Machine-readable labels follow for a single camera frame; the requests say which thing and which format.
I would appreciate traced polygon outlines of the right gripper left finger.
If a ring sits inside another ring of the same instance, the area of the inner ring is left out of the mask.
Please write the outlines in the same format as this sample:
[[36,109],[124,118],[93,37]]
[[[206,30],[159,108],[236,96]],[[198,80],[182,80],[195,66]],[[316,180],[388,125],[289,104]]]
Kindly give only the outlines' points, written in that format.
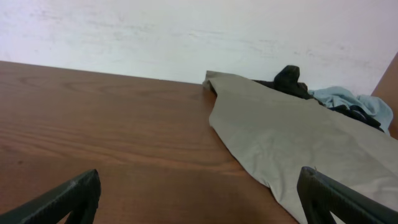
[[98,171],[88,170],[1,215],[1,223],[93,223],[101,196]]

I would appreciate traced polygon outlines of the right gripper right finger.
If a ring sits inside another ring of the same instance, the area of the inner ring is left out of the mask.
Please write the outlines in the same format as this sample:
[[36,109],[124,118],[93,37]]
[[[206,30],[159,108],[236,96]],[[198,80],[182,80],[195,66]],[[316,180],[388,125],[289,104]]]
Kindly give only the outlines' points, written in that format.
[[397,212],[311,167],[301,168],[297,192],[308,223],[397,223]]

